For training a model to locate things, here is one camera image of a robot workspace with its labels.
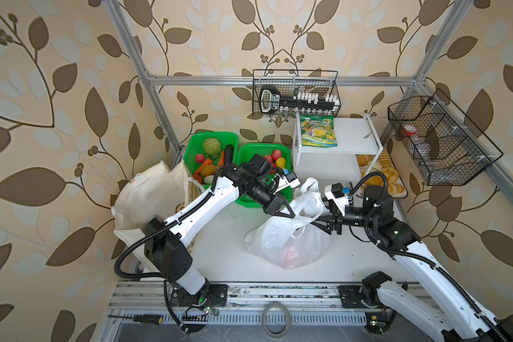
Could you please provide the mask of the white plastic grocery bag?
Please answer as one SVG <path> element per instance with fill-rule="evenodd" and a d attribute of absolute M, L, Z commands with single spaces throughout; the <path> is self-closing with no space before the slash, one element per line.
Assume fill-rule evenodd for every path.
<path fill-rule="evenodd" d="M 299 269 L 320 259 L 329 246 L 330 236 L 314 222 L 326 211 L 319 181 L 308 178 L 290 203 L 295 218 L 271 217 L 245 237 L 250 254 L 282 269 Z"/>

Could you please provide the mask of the cream canvas tote bag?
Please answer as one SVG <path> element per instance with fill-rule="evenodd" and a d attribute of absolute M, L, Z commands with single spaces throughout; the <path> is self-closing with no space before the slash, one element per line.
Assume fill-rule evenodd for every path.
<path fill-rule="evenodd" d="M 160 161 L 136 174 L 120 191 L 111 208 L 114 234 L 129 247 L 144 238 L 144 229 L 151 219 L 173 216 L 204 191 L 183 162 L 169 168 Z"/>

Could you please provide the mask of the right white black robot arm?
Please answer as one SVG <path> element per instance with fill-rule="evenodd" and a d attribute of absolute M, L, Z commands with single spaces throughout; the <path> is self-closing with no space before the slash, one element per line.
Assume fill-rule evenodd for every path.
<path fill-rule="evenodd" d="M 317 219 L 324 232 L 360 227 L 369 242 L 408 270 L 438 308 L 426 304 L 384 272 L 361 282 L 359 292 L 340 295 L 370 309 L 392 309 L 434 341 L 513 341 L 513 315 L 497 318 L 442 267 L 427 245 L 393 214 L 393 197 L 381 172 L 364 176 L 353 188 L 336 183 L 325 188 L 330 212 Z"/>

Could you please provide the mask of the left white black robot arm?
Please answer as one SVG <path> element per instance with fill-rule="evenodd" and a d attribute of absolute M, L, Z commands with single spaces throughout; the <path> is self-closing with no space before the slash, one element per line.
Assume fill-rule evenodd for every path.
<path fill-rule="evenodd" d="M 272 217 L 293 219 L 295 213 L 282 190 L 296 188 L 299 184 L 294 172 L 275 167 L 258 154 L 241 165 L 220 166 L 212 185 L 194 202 L 164 221 L 152 219 L 148 222 L 149 232 L 127 246 L 116 259 L 114 272 L 122 279 L 160 277 L 192 296 L 204 293 L 208 280 L 193 266 L 188 252 L 189 244 L 200 230 L 222 209 L 244 195 L 261 205 L 264 213 Z M 143 250 L 142 258 L 155 267 L 155 272 L 135 274 L 121 269 L 123 261 L 138 248 Z"/>

